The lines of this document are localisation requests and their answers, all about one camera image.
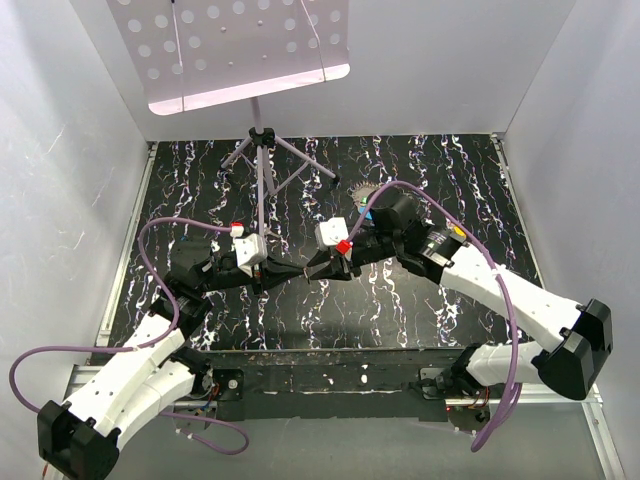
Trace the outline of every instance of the black marble table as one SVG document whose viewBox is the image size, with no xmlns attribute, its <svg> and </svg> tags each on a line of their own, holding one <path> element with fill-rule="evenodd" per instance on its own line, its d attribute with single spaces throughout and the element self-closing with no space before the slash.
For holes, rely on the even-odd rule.
<svg viewBox="0 0 640 480">
<path fill-rule="evenodd" d="M 484 242 L 498 263 L 537 283 L 537 272 L 498 157 L 488 135 L 374 136 L 295 139 L 293 143 L 341 178 L 307 168 L 277 197 L 268 198 L 265 218 L 281 239 L 268 237 L 276 256 L 304 264 L 315 253 L 314 228 L 332 216 L 353 222 L 348 195 L 362 180 L 407 180 L 421 186 Z M 239 159 L 231 173 L 217 173 L 234 141 L 160 143 L 140 218 L 183 216 L 218 225 L 242 221 L 255 228 L 253 170 Z M 247 151 L 253 158 L 255 152 Z M 300 166 L 282 148 L 272 162 L 279 179 Z M 435 222 L 444 220 L 426 210 Z M 158 271 L 169 267 L 169 251 L 194 228 L 157 227 L 146 248 Z M 228 235 L 209 238 L 229 249 Z M 134 246 L 119 298 L 110 345 L 121 345 L 140 322 L 158 287 L 150 283 Z M 192 345 L 209 349 L 362 348 L 459 346 L 505 342 L 505 320 L 468 298 L 409 275 L 395 260 L 363 268 L 357 281 L 298 278 L 256 297 L 246 288 L 210 295 L 212 311 Z"/>
</svg>

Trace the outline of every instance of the tripod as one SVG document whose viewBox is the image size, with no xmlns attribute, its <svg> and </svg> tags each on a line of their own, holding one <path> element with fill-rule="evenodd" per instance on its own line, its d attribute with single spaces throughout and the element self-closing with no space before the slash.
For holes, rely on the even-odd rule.
<svg viewBox="0 0 640 480">
<path fill-rule="evenodd" d="M 286 187 L 291 181 L 293 181 L 298 175 L 300 175 L 305 168 L 309 165 L 317 168 L 320 172 L 333 179 L 333 185 L 337 185 L 340 181 L 340 177 L 333 173 L 326 167 L 323 167 L 313 158 L 301 152 L 290 143 L 285 142 L 282 138 L 278 137 L 272 128 L 262 127 L 262 116 L 260 115 L 260 105 L 257 97 L 251 98 L 251 109 L 253 110 L 253 123 L 254 127 L 249 130 L 249 136 L 245 138 L 238 148 L 229 155 L 220 166 L 220 171 L 224 172 L 227 167 L 233 162 L 242 151 L 253 143 L 258 150 L 258 162 L 254 167 L 257 171 L 258 177 L 258 234 L 264 238 L 265 225 L 264 225 L 264 183 L 267 184 L 267 191 L 269 195 L 276 195 L 280 190 Z M 271 163 L 269 162 L 269 148 L 273 148 L 276 144 L 286 148 L 296 157 L 304 161 L 302 166 L 293 172 L 286 180 L 281 182 L 277 187 L 274 183 L 274 174 L 271 170 Z"/>
</svg>

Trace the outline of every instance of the white wall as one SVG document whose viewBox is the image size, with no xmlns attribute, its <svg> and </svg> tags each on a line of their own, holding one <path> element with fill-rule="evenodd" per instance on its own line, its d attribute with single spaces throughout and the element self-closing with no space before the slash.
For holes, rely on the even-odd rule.
<svg viewBox="0 0 640 480">
<path fill-rule="evenodd" d="M 548 288 L 613 311 L 598 378 L 629 479 L 640 478 L 640 5 L 578 0 L 506 136 Z"/>
<path fill-rule="evenodd" d="M 246 136 L 248 102 L 152 114 L 106 0 L 71 2 L 145 138 Z M 351 0 L 351 73 L 264 97 L 265 122 L 281 136 L 505 131 L 574 3 Z"/>
<path fill-rule="evenodd" d="M 35 479 L 36 416 L 7 371 L 29 348 L 94 342 L 146 144 L 67 1 L 3 2 L 0 51 L 0 478 Z M 40 355 L 19 385 L 60 401 L 82 360 Z"/>
</svg>

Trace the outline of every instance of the perforated metal panel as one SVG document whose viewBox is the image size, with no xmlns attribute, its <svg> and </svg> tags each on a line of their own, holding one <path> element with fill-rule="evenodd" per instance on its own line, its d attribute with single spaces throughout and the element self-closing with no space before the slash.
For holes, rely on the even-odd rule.
<svg viewBox="0 0 640 480">
<path fill-rule="evenodd" d="M 348 0 L 107 1 L 159 115 L 349 72 Z"/>
</svg>

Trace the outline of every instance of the gray floor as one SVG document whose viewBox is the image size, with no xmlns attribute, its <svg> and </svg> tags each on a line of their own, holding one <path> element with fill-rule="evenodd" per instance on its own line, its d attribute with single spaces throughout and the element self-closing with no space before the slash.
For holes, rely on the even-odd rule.
<svg viewBox="0 0 640 480">
<path fill-rule="evenodd" d="M 520 405 L 476 454 L 468 436 L 406 419 L 254 420 L 242 426 L 251 436 L 249 449 L 225 457 L 176 435 L 171 419 L 157 418 L 126 446 L 109 480 L 604 478 L 580 404 Z M 240 442 L 219 427 L 204 436 L 228 447 Z"/>
</svg>

